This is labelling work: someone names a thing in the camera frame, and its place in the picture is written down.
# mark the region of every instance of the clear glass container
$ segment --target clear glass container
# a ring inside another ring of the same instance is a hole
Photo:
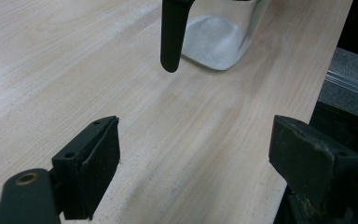
[[[182,53],[214,70],[229,69],[249,48],[269,1],[163,0],[161,63],[168,59],[173,70]],[[167,45],[172,52],[163,52]]]

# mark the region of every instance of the light wood grain surface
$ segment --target light wood grain surface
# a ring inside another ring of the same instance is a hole
[[[169,74],[160,1],[0,0],[0,192],[117,115],[121,163],[93,223],[271,223],[273,116],[309,121],[350,5],[271,0],[232,69]]]

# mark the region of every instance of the screw hole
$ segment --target screw hole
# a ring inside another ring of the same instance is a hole
[[[36,179],[37,179],[37,173],[25,174],[16,179],[16,185],[18,186],[28,185],[35,182]]]
[[[347,153],[345,153],[345,152],[338,152],[338,155],[339,155],[339,156],[342,156],[342,157],[346,157],[346,156],[348,156],[348,154],[347,154]]]
[[[73,158],[74,156],[75,156],[75,153],[73,153],[73,152],[68,152],[68,153],[65,154],[64,157],[65,157],[66,159],[71,159],[71,158]]]

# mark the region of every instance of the wooden table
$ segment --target wooden table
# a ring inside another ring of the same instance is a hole
[[[232,69],[169,74],[160,0],[0,0],[0,192],[117,115],[121,163],[94,223],[271,223],[273,117],[310,120],[350,5],[271,0]]]

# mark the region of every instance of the gray floor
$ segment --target gray floor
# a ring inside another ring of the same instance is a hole
[[[329,70],[358,80],[358,54],[336,49]],[[358,116],[358,93],[354,91],[325,81],[318,100]]]

